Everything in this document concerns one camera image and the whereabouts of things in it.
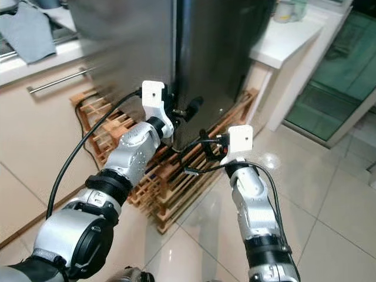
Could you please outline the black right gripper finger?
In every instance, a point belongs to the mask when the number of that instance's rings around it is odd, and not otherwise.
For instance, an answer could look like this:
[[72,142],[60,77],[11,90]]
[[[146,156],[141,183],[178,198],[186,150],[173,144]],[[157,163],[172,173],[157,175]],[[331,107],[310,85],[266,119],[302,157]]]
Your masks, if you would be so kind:
[[201,129],[199,132],[199,143],[203,150],[204,155],[206,156],[207,160],[217,160],[218,155],[214,153],[214,149],[212,148],[212,140],[210,140],[209,134],[207,133],[206,129]]

